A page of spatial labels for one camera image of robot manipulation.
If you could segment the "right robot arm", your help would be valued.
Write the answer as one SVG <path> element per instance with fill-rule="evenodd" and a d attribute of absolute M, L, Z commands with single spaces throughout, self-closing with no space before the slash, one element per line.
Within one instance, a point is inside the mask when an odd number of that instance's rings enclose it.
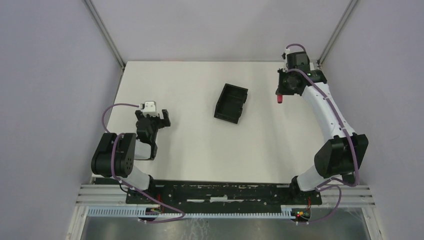
<path fill-rule="evenodd" d="M 298 95 L 312 108 L 325 143 L 314 155 L 312 166 L 295 176 L 290 187 L 296 193 L 318 190 L 335 181 L 345 186 L 359 184 L 362 165 L 369 140 L 358 134 L 347 122 L 334 102 L 328 80 L 315 69 L 305 50 L 282 54 L 284 67 L 278 69 L 277 102 L 284 96 Z"/>

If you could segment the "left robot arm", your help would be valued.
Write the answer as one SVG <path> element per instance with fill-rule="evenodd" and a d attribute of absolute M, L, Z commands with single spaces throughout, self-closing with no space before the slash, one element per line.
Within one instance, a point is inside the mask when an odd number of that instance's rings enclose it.
<path fill-rule="evenodd" d="M 119 139 L 116 133 L 104 133 L 91 160 L 91 171 L 104 178 L 113 178 L 133 189 L 148 190 L 153 178 L 135 166 L 135 161 L 153 161 L 158 146 L 158 131 L 170 127 L 167 109 L 161 114 L 144 110 L 135 112 L 136 132 L 124 133 Z"/>

